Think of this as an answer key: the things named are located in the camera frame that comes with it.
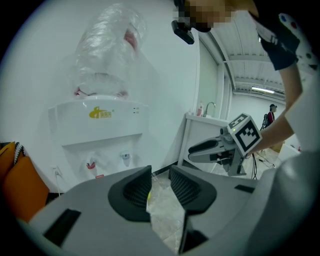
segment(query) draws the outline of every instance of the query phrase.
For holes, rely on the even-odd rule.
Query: black camera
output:
[[[207,33],[211,30],[211,28],[204,23],[185,22],[186,16],[189,16],[189,13],[185,12],[185,0],[174,0],[174,5],[178,8],[179,17],[178,20],[171,22],[172,30],[188,45],[193,45],[195,42],[194,36],[191,33],[191,28],[195,28],[203,33]]]

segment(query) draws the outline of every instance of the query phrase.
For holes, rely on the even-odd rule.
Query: cold water faucet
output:
[[[216,103],[214,103],[214,102],[209,102],[207,105],[206,105],[206,107],[205,107],[205,111],[204,111],[204,113],[203,113],[203,117],[205,118],[206,116],[207,116],[207,112],[208,112],[208,107],[209,107],[209,104],[210,103],[212,103],[213,105],[214,105],[214,107],[216,107]]]

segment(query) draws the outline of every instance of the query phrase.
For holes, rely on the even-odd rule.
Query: headset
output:
[[[196,22],[196,18],[190,16],[189,8],[185,7],[185,0],[174,0],[174,5],[177,7],[178,17],[177,20],[171,22],[172,30],[188,45],[193,45],[195,42],[191,32],[192,28],[203,33],[211,30],[211,27],[208,27],[207,23]]]

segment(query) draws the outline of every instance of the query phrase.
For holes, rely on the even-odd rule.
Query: white cube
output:
[[[259,129],[248,114],[242,113],[227,127],[243,157],[262,140]]]

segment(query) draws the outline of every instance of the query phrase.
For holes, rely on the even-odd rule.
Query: plastic bag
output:
[[[130,69],[146,35],[142,16],[122,3],[106,8],[87,27],[76,48],[69,82],[75,95],[127,98]]]

